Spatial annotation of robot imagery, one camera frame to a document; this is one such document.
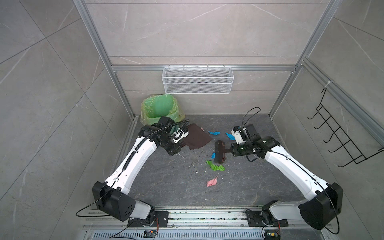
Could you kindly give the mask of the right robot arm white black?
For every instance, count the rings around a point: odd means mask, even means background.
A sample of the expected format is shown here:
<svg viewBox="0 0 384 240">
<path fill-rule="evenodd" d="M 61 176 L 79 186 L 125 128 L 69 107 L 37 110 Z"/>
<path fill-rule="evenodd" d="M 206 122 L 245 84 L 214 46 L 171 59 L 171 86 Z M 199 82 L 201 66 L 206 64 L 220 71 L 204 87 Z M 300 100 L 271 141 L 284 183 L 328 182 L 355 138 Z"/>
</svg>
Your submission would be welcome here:
<svg viewBox="0 0 384 240">
<path fill-rule="evenodd" d="M 271 201 L 264 205 L 261 218 L 265 226 L 281 220 L 304 221 L 316 230 L 322 230 L 332 220 L 338 220 L 342 211 L 343 189 L 337 183 L 329 184 L 316 176 L 273 137 L 262 138 L 248 120 L 232 130 L 235 138 L 228 150 L 235 157 L 255 155 L 272 164 L 302 193 L 304 199 L 296 202 Z"/>
</svg>

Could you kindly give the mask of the dark brown dustpan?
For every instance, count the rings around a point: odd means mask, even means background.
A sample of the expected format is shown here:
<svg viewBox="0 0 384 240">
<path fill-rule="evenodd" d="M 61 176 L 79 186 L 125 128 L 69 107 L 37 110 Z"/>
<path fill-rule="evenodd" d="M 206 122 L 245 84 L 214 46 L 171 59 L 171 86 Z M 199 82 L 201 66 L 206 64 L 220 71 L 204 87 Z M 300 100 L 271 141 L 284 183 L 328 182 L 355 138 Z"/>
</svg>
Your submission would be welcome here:
<svg viewBox="0 0 384 240">
<path fill-rule="evenodd" d="M 187 146 L 190 150 L 197 150 L 213 140 L 201 127 L 196 124 L 188 125 L 189 134 L 182 139 L 181 148 Z"/>
</svg>

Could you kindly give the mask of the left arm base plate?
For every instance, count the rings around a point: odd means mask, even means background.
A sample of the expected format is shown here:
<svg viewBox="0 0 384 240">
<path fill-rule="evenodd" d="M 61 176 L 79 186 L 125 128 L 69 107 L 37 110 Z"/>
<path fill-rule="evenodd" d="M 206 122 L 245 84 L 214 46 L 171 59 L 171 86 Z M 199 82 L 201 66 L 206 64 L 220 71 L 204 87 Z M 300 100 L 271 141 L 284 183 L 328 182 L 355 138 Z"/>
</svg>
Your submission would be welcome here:
<svg viewBox="0 0 384 240">
<path fill-rule="evenodd" d="M 159 226 L 160 228 L 166 228 L 168 226 L 169 222 L 169 213 L 168 211 L 155 211 L 154 212 L 154 219 L 151 223 L 141 220 L 141 219 L 129 219 L 128 221 L 128 227 L 129 228 L 155 228 Z"/>
</svg>

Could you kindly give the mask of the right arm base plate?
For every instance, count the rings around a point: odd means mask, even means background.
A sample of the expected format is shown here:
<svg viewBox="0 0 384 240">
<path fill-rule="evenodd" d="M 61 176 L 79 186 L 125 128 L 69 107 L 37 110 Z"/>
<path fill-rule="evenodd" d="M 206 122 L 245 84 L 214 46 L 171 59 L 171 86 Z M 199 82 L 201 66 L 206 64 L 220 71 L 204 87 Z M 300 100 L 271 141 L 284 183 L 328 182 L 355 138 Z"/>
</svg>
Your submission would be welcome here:
<svg viewBox="0 0 384 240">
<path fill-rule="evenodd" d="M 273 217 L 270 217 L 267 213 L 263 211 L 252 211 L 247 209 L 245 211 L 246 218 L 248 221 L 249 227 L 288 227 L 289 223 L 287 220 L 276 220 Z"/>
</svg>

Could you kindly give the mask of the dark brown hand brush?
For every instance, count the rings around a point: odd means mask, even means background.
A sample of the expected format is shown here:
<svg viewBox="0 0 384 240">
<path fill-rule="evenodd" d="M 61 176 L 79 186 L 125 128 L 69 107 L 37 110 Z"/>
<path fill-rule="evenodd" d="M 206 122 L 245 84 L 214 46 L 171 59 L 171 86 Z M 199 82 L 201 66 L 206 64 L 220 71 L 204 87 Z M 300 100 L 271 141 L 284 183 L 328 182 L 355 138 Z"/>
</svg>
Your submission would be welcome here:
<svg viewBox="0 0 384 240">
<path fill-rule="evenodd" d="M 214 162 L 222 165 L 226 161 L 226 154 L 232 153 L 232 148 L 226 148 L 225 142 L 218 140 L 215 142 L 215 158 Z"/>
</svg>

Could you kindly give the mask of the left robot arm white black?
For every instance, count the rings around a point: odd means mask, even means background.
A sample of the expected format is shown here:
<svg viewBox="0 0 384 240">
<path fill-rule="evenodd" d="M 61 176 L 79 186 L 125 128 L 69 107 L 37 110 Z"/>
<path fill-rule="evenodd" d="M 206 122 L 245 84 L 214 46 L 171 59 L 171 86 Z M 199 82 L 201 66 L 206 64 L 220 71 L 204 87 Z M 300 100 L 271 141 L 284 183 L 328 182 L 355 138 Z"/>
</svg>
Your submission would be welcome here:
<svg viewBox="0 0 384 240">
<path fill-rule="evenodd" d="M 104 217 L 114 217 L 122 222 L 139 219 L 150 225 L 155 218 L 155 208 L 143 201 L 129 197 L 132 185 L 148 158 L 157 148 L 163 148 L 170 156 L 180 151 L 182 140 L 189 135 L 189 120 L 175 122 L 162 116 L 153 125 L 141 128 L 127 156 L 117 169 L 104 181 L 92 187 L 97 209 Z"/>
</svg>

